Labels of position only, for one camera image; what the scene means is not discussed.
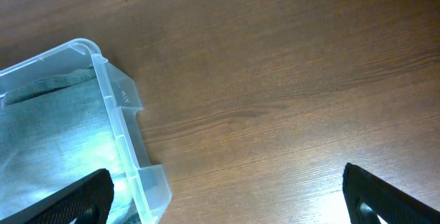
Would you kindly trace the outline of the light grey jeans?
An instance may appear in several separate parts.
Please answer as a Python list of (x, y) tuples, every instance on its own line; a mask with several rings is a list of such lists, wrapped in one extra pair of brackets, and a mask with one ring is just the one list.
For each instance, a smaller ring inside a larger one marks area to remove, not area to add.
[(93, 68), (36, 80), (1, 103), (2, 219), (100, 168), (114, 184), (108, 223), (136, 214)]

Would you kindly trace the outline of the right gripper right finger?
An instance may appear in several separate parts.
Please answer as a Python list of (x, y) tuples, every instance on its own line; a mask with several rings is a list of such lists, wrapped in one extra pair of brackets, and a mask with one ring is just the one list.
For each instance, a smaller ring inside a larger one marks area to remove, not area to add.
[(439, 211), (355, 164), (344, 168), (342, 191), (352, 223), (439, 222)]

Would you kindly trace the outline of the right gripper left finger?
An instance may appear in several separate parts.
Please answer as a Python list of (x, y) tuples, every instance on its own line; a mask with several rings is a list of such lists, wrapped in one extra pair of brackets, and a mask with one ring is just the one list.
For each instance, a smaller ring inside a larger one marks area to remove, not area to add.
[(113, 200), (111, 175), (101, 168), (1, 220), (1, 224), (105, 224)]

